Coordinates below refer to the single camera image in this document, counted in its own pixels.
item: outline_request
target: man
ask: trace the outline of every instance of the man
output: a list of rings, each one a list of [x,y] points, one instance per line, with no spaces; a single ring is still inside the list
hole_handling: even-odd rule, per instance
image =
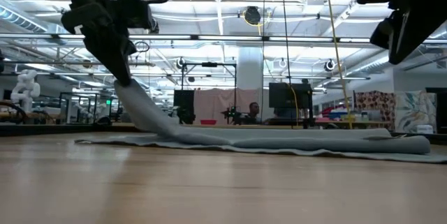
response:
[[[257,102],[250,103],[249,109],[250,109],[249,116],[251,118],[255,119],[258,116],[258,114],[259,114],[259,105],[258,105],[258,103]]]
[[[252,102],[249,105],[250,112],[248,113],[248,117],[246,118],[244,124],[260,124],[261,119],[258,118],[259,114],[259,105],[257,102]]]

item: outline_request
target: computer screen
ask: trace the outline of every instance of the computer screen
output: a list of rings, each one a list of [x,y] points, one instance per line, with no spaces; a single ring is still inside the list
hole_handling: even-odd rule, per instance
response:
[[[312,100],[310,84],[292,84],[298,108],[308,109]],[[295,108],[295,96],[287,83],[269,83],[270,108]]]

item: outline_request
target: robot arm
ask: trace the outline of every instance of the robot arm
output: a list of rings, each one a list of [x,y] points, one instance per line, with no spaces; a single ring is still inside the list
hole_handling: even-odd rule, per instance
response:
[[[148,29],[158,33],[152,18],[150,3],[168,0],[71,0],[71,10],[62,15],[61,22],[70,33],[82,26],[84,44],[121,83],[131,82],[128,56],[136,52],[129,40],[128,28]]]
[[[357,0],[359,4],[388,3],[393,11],[382,21],[370,42],[389,50],[389,62],[398,64],[447,19],[439,0]]]

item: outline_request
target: gray cloth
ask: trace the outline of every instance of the gray cloth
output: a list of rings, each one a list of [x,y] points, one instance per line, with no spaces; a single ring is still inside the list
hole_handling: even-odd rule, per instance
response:
[[[340,158],[366,158],[372,160],[392,160],[414,163],[438,163],[446,164],[447,157],[440,154],[380,154],[380,153],[358,153],[358,152],[340,152],[328,151],[326,149],[317,149],[314,151],[303,151],[299,149],[262,149],[262,148],[239,148],[229,145],[201,145],[201,144],[184,144],[165,139],[158,135],[147,136],[126,136],[126,137],[109,137],[105,139],[95,140],[77,140],[80,144],[123,144],[139,147],[165,147],[176,149],[193,149],[193,150],[212,150],[212,151],[236,151],[250,154],[291,154],[299,156],[330,156]]]
[[[156,133],[147,137],[89,142],[156,145],[184,149],[221,149],[252,153],[338,156],[443,163],[447,156],[433,156],[430,142],[421,136],[393,138],[386,129],[374,130],[271,130],[187,128],[168,117],[132,81],[115,89],[135,127]]]

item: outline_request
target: patterned fabric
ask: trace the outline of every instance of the patterned fabric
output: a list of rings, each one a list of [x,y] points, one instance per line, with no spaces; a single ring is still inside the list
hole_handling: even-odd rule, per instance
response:
[[[426,91],[397,92],[395,129],[398,133],[416,133],[417,126],[431,125],[436,132],[436,94]]]
[[[389,121],[385,125],[388,130],[394,129],[395,120],[395,96],[392,93],[380,91],[356,93],[357,110],[380,110],[382,121]]]

